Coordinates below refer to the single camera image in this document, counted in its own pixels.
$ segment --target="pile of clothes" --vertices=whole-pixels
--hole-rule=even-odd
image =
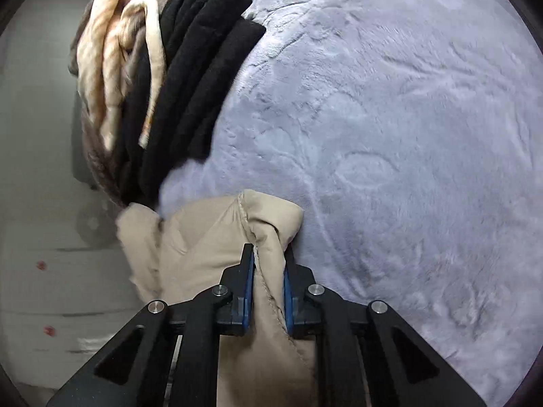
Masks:
[[[171,168],[210,153],[215,121],[265,28],[251,0],[91,0],[71,45],[83,147],[113,202],[153,206]]]

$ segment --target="red dot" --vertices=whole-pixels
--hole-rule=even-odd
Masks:
[[[55,328],[54,328],[54,327],[45,326],[45,327],[43,328],[43,333],[46,334],[46,335],[49,335],[49,336],[55,336],[56,331],[55,331]]]

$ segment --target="black folded cloth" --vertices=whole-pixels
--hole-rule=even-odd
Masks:
[[[145,47],[123,106],[113,177],[125,204],[156,204],[169,170],[208,156],[215,121],[241,64],[265,32],[241,18],[251,0],[168,0],[160,17],[167,73],[146,149],[139,145],[149,101]]]

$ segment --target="fuzzy blanket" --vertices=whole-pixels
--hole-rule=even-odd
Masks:
[[[507,0],[253,0],[267,33],[210,158],[161,213],[253,188],[305,209],[298,261],[388,301],[501,407],[543,342],[543,58]]]

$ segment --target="triangular cutout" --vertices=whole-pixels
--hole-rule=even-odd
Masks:
[[[435,378],[439,374],[439,369],[400,329],[393,329],[392,339],[400,354],[407,380],[411,384]]]
[[[94,374],[118,385],[126,384],[143,339],[143,330],[143,327],[134,330],[96,367]]]

